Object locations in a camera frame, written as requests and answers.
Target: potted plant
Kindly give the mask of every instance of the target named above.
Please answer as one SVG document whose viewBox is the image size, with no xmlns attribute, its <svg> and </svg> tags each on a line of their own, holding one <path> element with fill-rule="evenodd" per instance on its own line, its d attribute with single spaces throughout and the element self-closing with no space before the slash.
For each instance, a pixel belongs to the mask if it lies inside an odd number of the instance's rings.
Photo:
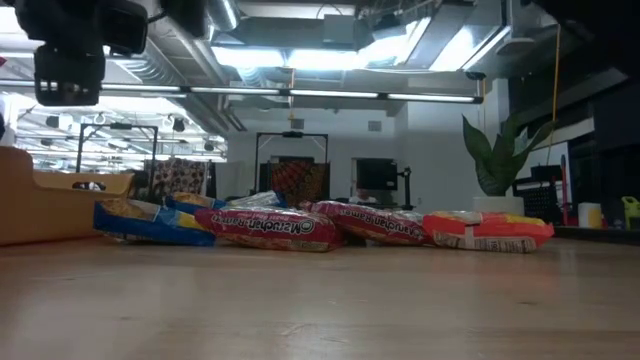
<svg viewBox="0 0 640 360">
<path fill-rule="evenodd" d="M 516 135 L 519 122 L 515 117 L 509 117 L 502 124 L 502 131 L 497 135 L 495 145 L 491 149 L 485 134 L 471 126 L 464 115 L 462 120 L 464 143 L 475 161 L 480 188 L 487 195 L 473 199 L 474 210 L 524 215 L 522 198 L 505 195 L 527 161 L 531 150 L 551 134 L 553 122 L 542 125 L 529 140 L 526 128 Z"/>
</svg>

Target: patterned fabric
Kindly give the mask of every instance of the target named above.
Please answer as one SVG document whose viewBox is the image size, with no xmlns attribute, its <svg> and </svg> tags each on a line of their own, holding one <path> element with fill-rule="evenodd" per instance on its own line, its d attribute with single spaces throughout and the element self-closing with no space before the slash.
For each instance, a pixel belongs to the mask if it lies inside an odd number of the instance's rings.
<svg viewBox="0 0 640 360">
<path fill-rule="evenodd" d="M 306 161 L 287 161 L 271 165 L 271 188 L 284 194 L 287 204 L 318 201 L 323 198 L 327 164 Z"/>
<path fill-rule="evenodd" d="M 179 158 L 157 161 L 152 186 L 153 202 L 162 202 L 165 196 L 175 192 L 200 194 L 205 168 L 206 163 Z"/>
</svg>

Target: red snack bag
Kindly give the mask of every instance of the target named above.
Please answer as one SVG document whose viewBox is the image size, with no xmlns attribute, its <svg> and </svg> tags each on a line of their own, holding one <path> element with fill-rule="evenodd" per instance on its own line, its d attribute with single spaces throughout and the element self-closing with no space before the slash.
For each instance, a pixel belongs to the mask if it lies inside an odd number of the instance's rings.
<svg viewBox="0 0 640 360">
<path fill-rule="evenodd" d="M 327 215 L 340 229 L 365 239 L 399 245 L 433 244 L 422 228 L 422 215 L 415 212 L 392 212 L 335 201 L 316 203 L 311 211 Z"/>
<path fill-rule="evenodd" d="M 456 249 L 528 253 L 553 236 L 553 225 L 511 214 L 438 211 L 423 226 L 437 246 Z"/>
<path fill-rule="evenodd" d="M 270 250 L 326 252 L 342 237 L 326 216 L 270 207 L 200 209 L 196 221 L 218 237 Z"/>
</svg>

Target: snack bag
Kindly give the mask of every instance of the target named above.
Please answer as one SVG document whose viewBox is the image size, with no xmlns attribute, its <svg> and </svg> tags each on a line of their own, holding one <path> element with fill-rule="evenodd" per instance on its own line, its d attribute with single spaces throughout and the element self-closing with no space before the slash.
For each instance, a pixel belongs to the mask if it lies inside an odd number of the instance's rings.
<svg viewBox="0 0 640 360">
<path fill-rule="evenodd" d="M 553 226 L 518 215 L 438 211 L 423 219 L 437 246 L 455 249 L 528 253 L 553 236 Z"/>
<path fill-rule="evenodd" d="M 338 228 L 387 244 L 433 244 L 424 232 L 422 215 L 411 211 L 378 210 L 368 206 L 321 201 L 311 211 L 328 216 Z"/>
<path fill-rule="evenodd" d="M 284 200 L 284 197 L 282 197 L 281 194 L 271 190 L 271 191 L 257 193 L 241 199 L 229 201 L 227 202 L 226 206 L 230 206 L 230 207 L 275 206 L 275 207 L 286 208 L 287 202 Z"/>
<path fill-rule="evenodd" d="M 126 241 L 213 246 L 215 236 L 193 215 L 136 200 L 96 201 L 93 228 Z"/>
<path fill-rule="evenodd" d="M 260 249 L 326 252 L 342 246 L 327 217 L 272 207 L 201 209 L 196 220 L 219 237 Z"/>
<path fill-rule="evenodd" d="M 170 208 L 192 215 L 195 214 L 198 209 L 219 209 L 227 205 L 227 203 L 222 200 L 182 192 L 176 192 L 165 197 L 164 203 Z"/>
</svg>

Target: camera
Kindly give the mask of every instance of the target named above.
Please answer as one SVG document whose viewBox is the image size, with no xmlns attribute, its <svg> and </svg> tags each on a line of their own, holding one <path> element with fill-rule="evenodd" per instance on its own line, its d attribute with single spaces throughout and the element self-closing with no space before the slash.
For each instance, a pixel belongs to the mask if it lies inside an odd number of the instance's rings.
<svg viewBox="0 0 640 360">
<path fill-rule="evenodd" d="M 141 54 L 148 24 L 168 16 L 190 35 L 205 33 L 203 0 L 161 0 L 161 13 L 148 17 L 129 0 L 5 0 L 13 6 L 29 39 L 44 45 L 34 53 L 35 94 L 46 106 L 98 103 L 105 76 L 103 46 L 111 55 Z"/>
</svg>

